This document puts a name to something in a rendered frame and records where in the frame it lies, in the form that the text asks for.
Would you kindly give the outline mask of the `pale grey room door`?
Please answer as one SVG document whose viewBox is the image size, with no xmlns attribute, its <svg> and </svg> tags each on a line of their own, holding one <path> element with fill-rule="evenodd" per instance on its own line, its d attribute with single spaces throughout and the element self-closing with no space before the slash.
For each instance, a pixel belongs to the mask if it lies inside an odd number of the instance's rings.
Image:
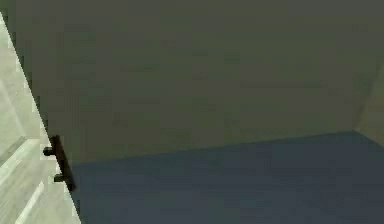
<svg viewBox="0 0 384 224">
<path fill-rule="evenodd" d="M 0 224 L 82 224 L 0 11 Z"/>
</svg>

